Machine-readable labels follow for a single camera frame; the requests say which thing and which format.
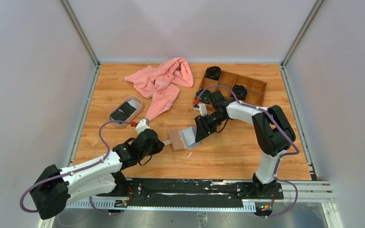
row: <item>pink towel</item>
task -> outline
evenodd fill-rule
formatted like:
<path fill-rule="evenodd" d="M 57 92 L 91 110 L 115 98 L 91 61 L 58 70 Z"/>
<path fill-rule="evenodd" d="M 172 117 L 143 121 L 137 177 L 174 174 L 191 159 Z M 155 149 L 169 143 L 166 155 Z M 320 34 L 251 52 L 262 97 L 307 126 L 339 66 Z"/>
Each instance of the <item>pink towel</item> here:
<path fill-rule="evenodd" d="M 191 69 L 183 58 L 170 59 L 158 68 L 148 66 L 125 77 L 125 81 L 132 82 L 142 96 L 152 98 L 146 113 L 149 120 L 153 120 L 173 105 L 180 89 L 171 83 L 186 87 L 192 87 L 194 84 Z"/>

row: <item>white wall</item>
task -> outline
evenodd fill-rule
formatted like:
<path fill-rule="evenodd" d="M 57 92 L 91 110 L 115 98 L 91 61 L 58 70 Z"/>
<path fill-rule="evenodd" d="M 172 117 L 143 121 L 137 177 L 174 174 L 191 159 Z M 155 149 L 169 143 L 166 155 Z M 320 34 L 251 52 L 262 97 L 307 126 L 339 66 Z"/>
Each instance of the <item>white wall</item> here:
<path fill-rule="evenodd" d="M 93 74 L 59 1 L 0 0 L 0 228 L 37 226 L 19 198 L 66 164 Z"/>
<path fill-rule="evenodd" d="M 281 61 L 315 0 L 70 0 L 100 61 Z"/>
<path fill-rule="evenodd" d="M 365 1 L 325 1 L 288 73 L 344 226 L 365 227 Z"/>

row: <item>black object in container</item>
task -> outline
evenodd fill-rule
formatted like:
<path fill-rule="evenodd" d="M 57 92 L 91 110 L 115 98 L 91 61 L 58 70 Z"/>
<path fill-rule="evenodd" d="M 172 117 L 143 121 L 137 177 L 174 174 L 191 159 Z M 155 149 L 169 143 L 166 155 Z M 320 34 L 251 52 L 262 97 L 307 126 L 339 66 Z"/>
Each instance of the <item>black object in container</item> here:
<path fill-rule="evenodd" d="M 196 92 L 196 97 L 198 98 L 199 94 L 202 92 L 203 89 L 200 89 Z M 201 97 L 198 98 L 198 100 L 202 103 L 211 104 L 211 92 L 209 90 L 205 90 L 205 92 L 202 93 Z"/>
<path fill-rule="evenodd" d="M 121 104 L 108 114 L 108 120 L 131 122 L 144 108 L 143 102 L 136 96 L 127 97 Z M 126 127 L 126 123 L 112 123 L 116 128 Z"/>
<path fill-rule="evenodd" d="M 221 69 L 218 66 L 213 66 L 213 67 L 211 66 L 205 71 L 205 78 L 219 81 L 220 76 L 221 76 Z"/>
<path fill-rule="evenodd" d="M 235 85 L 233 86 L 232 91 L 239 100 L 245 101 L 245 98 L 247 97 L 248 94 L 248 89 L 246 87 L 242 85 Z"/>

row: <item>robotic arm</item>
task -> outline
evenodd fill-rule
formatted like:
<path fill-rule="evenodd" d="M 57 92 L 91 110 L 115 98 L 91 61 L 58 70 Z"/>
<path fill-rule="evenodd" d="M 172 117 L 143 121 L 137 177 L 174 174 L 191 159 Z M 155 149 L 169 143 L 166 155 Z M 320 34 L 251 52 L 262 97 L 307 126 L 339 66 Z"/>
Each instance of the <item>robotic arm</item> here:
<path fill-rule="evenodd" d="M 259 107 L 227 100 L 220 91 L 212 93 L 210 97 L 213 108 L 216 110 L 208 115 L 205 104 L 197 104 L 201 115 L 195 118 L 197 126 L 195 141 L 199 142 L 216 132 L 216 127 L 228 119 L 237 119 L 254 125 L 258 144 L 262 150 L 261 162 L 257 171 L 253 174 L 253 191 L 257 195 L 265 195 L 276 183 L 276 171 L 278 169 L 278 159 L 285 154 L 290 144 L 277 128 L 272 128 L 272 122 Z M 295 133 L 290 126 L 282 109 L 274 105 L 270 108 L 262 107 L 273 116 L 279 127 L 285 132 L 289 139 L 294 142 Z"/>
<path fill-rule="evenodd" d="M 125 187 L 122 186 L 122 181 L 117 180 L 120 176 L 124 177 L 121 170 L 140 164 L 144 157 L 157 154 L 164 147 L 157 133 L 150 129 L 147 119 L 137 123 L 136 131 L 137 138 L 130 138 L 117 145 L 108 155 L 62 169 L 56 165 L 48 166 L 36 183 L 58 175 L 63 177 L 41 184 L 30 192 L 40 217 L 51 218 L 67 205 L 90 196 L 122 192 Z"/>

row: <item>wood grain surface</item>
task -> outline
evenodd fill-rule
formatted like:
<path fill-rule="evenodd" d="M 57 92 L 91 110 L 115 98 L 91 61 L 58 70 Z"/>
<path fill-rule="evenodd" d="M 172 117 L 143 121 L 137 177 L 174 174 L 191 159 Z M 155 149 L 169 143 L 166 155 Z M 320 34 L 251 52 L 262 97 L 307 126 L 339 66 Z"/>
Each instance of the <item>wood grain surface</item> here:
<path fill-rule="evenodd" d="M 86 162 L 106 152 L 98 137 L 99 127 L 108 120 L 108 114 L 128 96 L 137 96 L 145 105 L 135 118 L 144 118 L 151 99 L 141 96 L 133 84 L 124 80 L 149 64 L 103 64 L 99 72 L 93 98 L 75 155 L 74 164 Z M 236 74 L 253 77 L 268 83 L 264 106 L 279 105 L 290 121 L 301 154 L 287 156 L 280 165 L 278 176 L 289 180 L 310 180 L 303 149 L 301 147 L 295 120 L 277 64 L 189 64 L 194 75 L 194 85 L 186 88 L 178 85 L 180 94 L 172 108 L 150 122 L 160 140 L 168 139 L 168 130 L 181 130 L 195 126 L 194 117 L 199 111 L 192 109 L 192 101 L 207 67 L 219 66 Z M 137 133 L 131 126 L 116 129 L 111 124 L 103 129 L 103 137 L 110 147 L 123 143 Z M 222 133 L 214 133 L 202 144 L 188 150 L 174 150 L 171 145 L 153 156 L 145 166 L 136 165 L 123 171 L 126 177 L 146 178 L 201 178 L 201 179 L 251 179 L 261 159 L 254 128 L 244 122 L 229 121 Z"/>

